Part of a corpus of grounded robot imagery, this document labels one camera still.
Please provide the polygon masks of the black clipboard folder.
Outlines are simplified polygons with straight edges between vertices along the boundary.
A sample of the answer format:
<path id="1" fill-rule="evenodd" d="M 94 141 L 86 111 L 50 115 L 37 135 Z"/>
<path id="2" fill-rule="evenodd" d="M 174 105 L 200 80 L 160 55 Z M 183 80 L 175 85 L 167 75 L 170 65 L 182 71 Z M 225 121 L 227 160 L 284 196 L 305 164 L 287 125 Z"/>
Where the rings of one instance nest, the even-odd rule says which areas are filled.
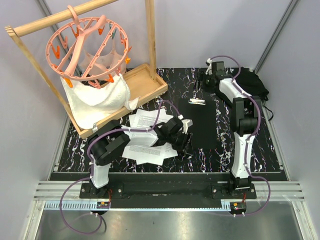
<path id="1" fill-rule="evenodd" d="M 192 120 L 192 126 L 188 130 L 192 134 L 192 148 L 215 149 L 217 147 L 217 103 L 214 96 L 203 90 L 187 89 L 181 93 L 178 110 L 184 118 Z"/>

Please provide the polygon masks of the printed paper sheet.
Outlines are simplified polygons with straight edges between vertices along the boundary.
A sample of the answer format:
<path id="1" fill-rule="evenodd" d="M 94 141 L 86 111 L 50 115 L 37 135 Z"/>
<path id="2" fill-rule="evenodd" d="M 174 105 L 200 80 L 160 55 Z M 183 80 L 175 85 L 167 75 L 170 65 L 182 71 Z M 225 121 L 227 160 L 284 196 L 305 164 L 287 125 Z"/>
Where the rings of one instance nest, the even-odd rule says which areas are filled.
<path id="1" fill-rule="evenodd" d="M 129 124 L 132 128 L 151 128 L 155 123 L 158 112 L 158 110 L 147 111 L 139 108 L 136 114 L 131 114 L 128 116 Z M 172 115 L 168 115 L 166 110 L 162 108 L 159 112 L 157 124 L 166 123 L 172 117 Z"/>
<path id="2" fill-rule="evenodd" d="M 131 145 L 124 148 L 122 157 L 135 160 L 137 165 L 149 163 L 161 166 L 164 161 L 164 150 L 162 146 Z"/>

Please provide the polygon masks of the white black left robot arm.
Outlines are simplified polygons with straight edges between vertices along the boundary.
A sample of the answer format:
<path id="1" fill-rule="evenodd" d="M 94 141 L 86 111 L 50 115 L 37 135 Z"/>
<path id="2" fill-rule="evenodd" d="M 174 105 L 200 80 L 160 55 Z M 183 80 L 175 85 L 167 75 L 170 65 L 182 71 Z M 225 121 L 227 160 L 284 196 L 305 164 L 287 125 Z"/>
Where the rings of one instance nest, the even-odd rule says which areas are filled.
<path id="1" fill-rule="evenodd" d="M 178 153 L 187 153 L 193 125 L 191 119 L 172 117 L 167 122 L 160 122 L 147 128 L 122 126 L 117 120 L 107 123 L 88 138 L 87 155 L 90 158 L 90 192 L 97 198 L 108 193 L 110 164 L 121 156 L 125 147 L 162 147 L 171 145 Z"/>

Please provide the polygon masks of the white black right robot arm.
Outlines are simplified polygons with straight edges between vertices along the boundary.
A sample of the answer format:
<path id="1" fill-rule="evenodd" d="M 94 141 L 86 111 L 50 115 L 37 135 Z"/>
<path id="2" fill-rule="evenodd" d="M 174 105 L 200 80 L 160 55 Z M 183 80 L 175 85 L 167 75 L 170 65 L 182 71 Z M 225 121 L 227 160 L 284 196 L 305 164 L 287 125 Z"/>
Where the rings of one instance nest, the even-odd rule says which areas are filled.
<path id="1" fill-rule="evenodd" d="M 214 197 L 255 199 L 257 197 L 251 173 L 253 142 L 261 124 L 260 100 L 250 95 L 225 71 L 223 61 L 206 61 L 207 70 L 200 70 L 197 85 L 215 93 L 231 107 L 230 128 L 234 133 L 234 159 L 227 186 L 213 187 Z"/>

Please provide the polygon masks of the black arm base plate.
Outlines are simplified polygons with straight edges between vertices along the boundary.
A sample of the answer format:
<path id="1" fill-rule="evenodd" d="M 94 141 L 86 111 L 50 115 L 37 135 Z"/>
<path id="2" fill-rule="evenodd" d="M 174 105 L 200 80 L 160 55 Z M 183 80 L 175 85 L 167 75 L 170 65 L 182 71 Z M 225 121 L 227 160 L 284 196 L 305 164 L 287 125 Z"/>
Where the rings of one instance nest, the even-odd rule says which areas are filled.
<path id="1" fill-rule="evenodd" d="M 254 184 L 232 190 L 235 180 L 229 173 L 115 173 L 108 175 L 107 185 L 97 188 L 91 181 L 83 181 L 81 199 L 121 199 L 132 195 L 200 195 L 213 199 L 254 200 Z"/>

